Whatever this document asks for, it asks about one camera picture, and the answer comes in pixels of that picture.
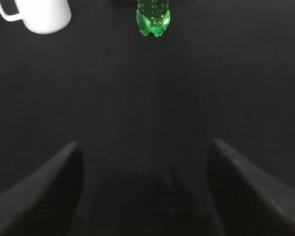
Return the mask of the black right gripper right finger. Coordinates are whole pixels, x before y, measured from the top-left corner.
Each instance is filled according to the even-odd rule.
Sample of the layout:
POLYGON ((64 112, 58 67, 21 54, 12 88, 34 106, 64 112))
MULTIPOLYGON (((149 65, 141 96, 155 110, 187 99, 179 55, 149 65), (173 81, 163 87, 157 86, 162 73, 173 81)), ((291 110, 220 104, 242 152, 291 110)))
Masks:
POLYGON ((207 178, 228 236, 295 236, 295 190, 220 139, 208 150, 207 178))

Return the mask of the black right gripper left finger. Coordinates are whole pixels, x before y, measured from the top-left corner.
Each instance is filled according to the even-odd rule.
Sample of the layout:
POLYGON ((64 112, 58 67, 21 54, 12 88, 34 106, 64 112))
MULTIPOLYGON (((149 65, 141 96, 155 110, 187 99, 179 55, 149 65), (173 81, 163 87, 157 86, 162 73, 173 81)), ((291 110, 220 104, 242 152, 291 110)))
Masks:
POLYGON ((68 143, 31 175, 0 193, 0 236, 65 236, 84 185, 84 159, 68 143))

